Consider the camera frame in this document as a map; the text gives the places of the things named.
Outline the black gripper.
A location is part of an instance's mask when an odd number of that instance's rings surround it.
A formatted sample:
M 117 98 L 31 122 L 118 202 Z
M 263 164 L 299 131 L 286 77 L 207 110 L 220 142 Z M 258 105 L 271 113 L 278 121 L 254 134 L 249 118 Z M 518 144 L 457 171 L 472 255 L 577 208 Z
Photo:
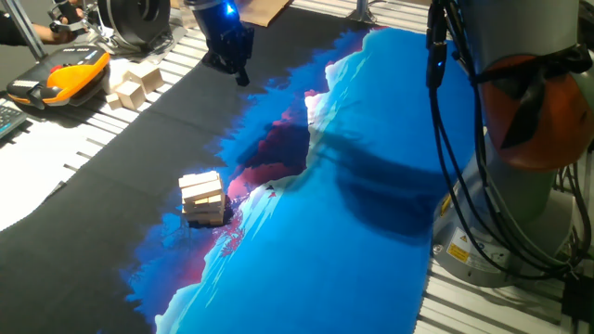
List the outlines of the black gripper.
M 185 0 L 185 5 L 193 13 L 200 30 L 206 38 L 207 53 L 201 63 L 224 74 L 235 74 L 239 86 L 247 86 L 250 79 L 245 70 L 247 60 L 252 57 L 254 28 L 244 27 L 240 23 L 239 12 L 233 0 Z M 225 32 L 235 30 L 235 64 L 216 48 L 213 40 L 218 41 Z

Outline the person hand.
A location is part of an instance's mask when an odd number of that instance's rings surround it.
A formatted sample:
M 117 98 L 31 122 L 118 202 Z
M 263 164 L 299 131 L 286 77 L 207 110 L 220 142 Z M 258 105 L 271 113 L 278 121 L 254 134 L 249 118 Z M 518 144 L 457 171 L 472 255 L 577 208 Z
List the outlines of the person hand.
M 70 42 L 73 42 L 77 38 L 77 34 L 68 30 L 65 25 L 59 25 L 56 22 L 52 22 L 49 25 L 49 30 L 51 33 L 49 34 L 48 40 L 46 41 L 50 45 L 63 45 Z

